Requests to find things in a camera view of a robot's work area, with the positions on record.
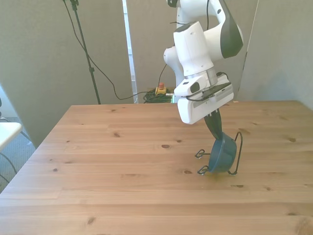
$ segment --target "electrical cable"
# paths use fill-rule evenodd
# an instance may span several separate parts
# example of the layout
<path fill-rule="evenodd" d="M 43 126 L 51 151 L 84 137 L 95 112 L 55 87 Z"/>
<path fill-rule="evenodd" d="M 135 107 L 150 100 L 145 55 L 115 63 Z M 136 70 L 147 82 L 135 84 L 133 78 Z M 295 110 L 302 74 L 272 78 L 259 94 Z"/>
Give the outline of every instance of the electrical cable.
<path fill-rule="evenodd" d="M 75 26 L 74 26 L 72 17 L 71 17 L 71 15 L 70 15 L 70 13 L 69 13 L 69 10 L 68 10 L 68 7 L 67 7 L 67 4 L 66 4 L 65 0 L 63 0 L 63 2 L 64 2 L 64 5 L 65 5 L 65 8 L 67 9 L 67 13 L 68 13 L 70 22 L 71 22 L 71 24 L 72 24 L 72 28 L 73 28 L 75 37 L 76 37 L 77 41 L 79 42 L 80 46 L 82 47 L 82 49 L 84 50 L 84 52 L 86 52 L 84 46 L 82 45 L 82 43 L 80 42 L 80 40 L 79 40 L 79 38 L 78 38 L 78 36 L 77 36 L 77 34 L 76 34 Z M 132 95 L 132 96 L 130 96 L 130 97 L 127 97 L 127 98 L 120 98 L 120 97 L 118 97 L 118 95 L 117 95 L 117 93 L 116 93 L 116 90 L 115 90 L 115 85 L 114 85 L 114 83 L 113 83 L 113 82 L 109 79 L 109 77 L 96 65 L 96 63 L 92 60 L 92 58 L 90 57 L 89 54 L 88 54 L 88 57 L 89 57 L 90 61 L 93 63 L 93 65 L 94 65 L 94 66 L 108 79 L 108 81 L 112 84 L 113 90 L 114 90 L 114 94 L 115 94 L 116 98 L 118 98 L 119 100 L 129 99 L 129 98 L 132 98 L 132 97 L 134 97 L 134 96 L 136 96 L 136 95 L 138 95 L 138 94 L 142 94 L 142 93 L 148 93 L 148 92 L 139 92 L 139 93 L 134 94 L 134 95 Z"/>
<path fill-rule="evenodd" d="M 171 100 L 170 96 L 166 96 L 165 94 L 157 94 L 158 86 L 160 84 L 161 77 L 162 77 L 162 74 L 163 74 L 166 66 L 167 66 L 167 64 L 164 66 L 164 68 L 160 74 L 160 77 L 158 78 L 158 84 L 157 84 L 156 89 L 153 89 L 153 90 L 151 90 L 145 94 L 145 96 L 143 98 L 145 100 L 144 101 L 145 104 L 146 103 L 164 103 L 164 102 L 167 102 L 168 100 Z"/>
<path fill-rule="evenodd" d="M 7 183 L 10 183 L 3 175 L 0 174 L 0 177 L 3 178 Z"/>
<path fill-rule="evenodd" d="M 210 0 L 207 0 L 207 4 L 206 4 L 206 30 L 209 30 L 209 3 L 210 3 Z"/>
<path fill-rule="evenodd" d="M 0 153 L 0 155 L 2 155 L 10 163 L 10 165 L 12 166 L 15 174 L 17 174 L 18 172 L 16 171 L 16 168 L 15 168 L 14 164 L 11 162 L 11 160 L 7 156 L 5 156 L 3 153 Z"/>

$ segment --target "wood grain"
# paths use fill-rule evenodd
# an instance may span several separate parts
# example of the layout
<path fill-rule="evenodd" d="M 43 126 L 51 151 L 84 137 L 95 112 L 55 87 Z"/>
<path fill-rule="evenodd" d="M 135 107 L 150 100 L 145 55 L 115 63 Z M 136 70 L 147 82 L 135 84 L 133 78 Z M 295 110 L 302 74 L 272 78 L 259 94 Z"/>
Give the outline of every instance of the wood grain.
<path fill-rule="evenodd" d="M 221 108 L 237 176 L 197 170 L 214 138 L 174 104 L 72 106 L 0 194 L 4 235 L 312 235 L 313 112 Z"/>

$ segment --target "metal wire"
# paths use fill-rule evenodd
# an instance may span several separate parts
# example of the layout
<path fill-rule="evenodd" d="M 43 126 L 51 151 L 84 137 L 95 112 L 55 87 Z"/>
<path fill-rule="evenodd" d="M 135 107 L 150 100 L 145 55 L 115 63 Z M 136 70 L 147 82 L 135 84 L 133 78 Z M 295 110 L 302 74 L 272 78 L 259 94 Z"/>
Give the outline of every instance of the metal wire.
<path fill-rule="evenodd" d="M 240 138 L 241 138 L 241 143 L 240 143 L 240 150 L 239 150 L 239 155 L 238 155 L 238 160 L 237 160 L 237 166 L 236 166 L 236 170 L 231 173 L 230 171 L 228 171 L 228 173 L 230 175 L 237 175 L 237 171 L 238 171 L 238 167 L 239 167 L 239 161 L 240 161 L 240 157 L 241 157 L 241 150 L 243 148 L 243 134 L 241 132 L 238 132 L 237 135 L 236 135 L 236 138 L 235 138 L 235 141 L 237 141 L 237 138 L 238 136 L 240 135 Z"/>

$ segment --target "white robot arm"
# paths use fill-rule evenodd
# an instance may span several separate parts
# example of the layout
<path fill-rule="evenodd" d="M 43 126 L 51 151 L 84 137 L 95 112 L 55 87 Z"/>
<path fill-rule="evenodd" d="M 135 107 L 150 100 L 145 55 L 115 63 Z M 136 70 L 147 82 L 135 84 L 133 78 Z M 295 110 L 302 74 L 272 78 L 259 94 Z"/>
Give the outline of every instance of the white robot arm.
<path fill-rule="evenodd" d="M 206 15 L 208 0 L 168 0 L 178 8 L 175 46 L 166 49 L 164 60 L 175 72 L 180 97 L 178 108 L 183 122 L 193 124 L 234 97 L 226 75 L 217 77 L 214 61 L 233 57 L 243 46 L 242 33 L 224 0 L 210 0 L 209 15 L 219 25 L 203 31 L 195 20 Z"/>

